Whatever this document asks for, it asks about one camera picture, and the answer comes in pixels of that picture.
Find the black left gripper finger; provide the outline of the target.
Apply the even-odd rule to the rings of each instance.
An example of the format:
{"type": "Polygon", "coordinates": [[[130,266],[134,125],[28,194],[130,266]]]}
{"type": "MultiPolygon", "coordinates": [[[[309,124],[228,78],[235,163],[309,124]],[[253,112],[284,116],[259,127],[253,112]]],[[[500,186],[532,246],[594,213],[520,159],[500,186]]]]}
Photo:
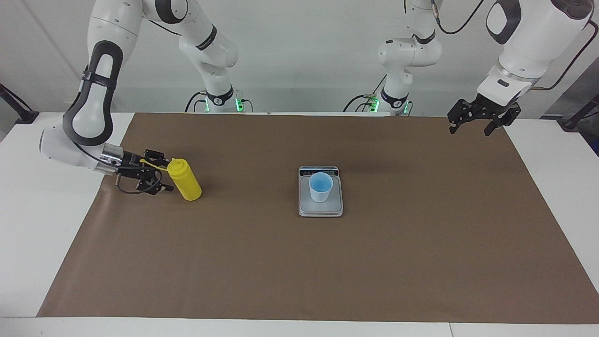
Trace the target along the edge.
{"type": "Polygon", "coordinates": [[[491,121],[485,127],[485,130],[483,132],[485,136],[488,137],[492,134],[492,132],[494,132],[494,130],[498,128],[511,126],[514,120],[515,116],[513,115],[513,113],[511,113],[511,111],[505,111],[505,113],[503,114],[499,114],[496,112],[491,113],[491,121]]]}
{"type": "Polygon", "coordinates": [[[449,132],[455,134],[462,124],[470,121],[470,111],[468,110],[451,110],[447,114],[450,123],[449,132]]]}

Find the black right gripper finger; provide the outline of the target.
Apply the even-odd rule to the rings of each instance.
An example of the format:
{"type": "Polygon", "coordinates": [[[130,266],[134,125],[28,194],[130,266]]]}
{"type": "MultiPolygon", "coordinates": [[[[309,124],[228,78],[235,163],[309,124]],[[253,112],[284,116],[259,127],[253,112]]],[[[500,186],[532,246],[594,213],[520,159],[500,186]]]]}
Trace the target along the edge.
{"type": "Polygon", "coordinates": [[[146,149],[143,153],[143,159],[154,166],[168,166],[168,159],[162,152],[146,149]]]}
{"type": "Polygon", "coordinates": [[[157,179],[156,177],[141,177],[136,185],[136,190],[136,195],[143,193],[156,195],[161,191],[172,192],[174,190],[174,187],[171,185],[163,184],[161,179],[157,179]]]}

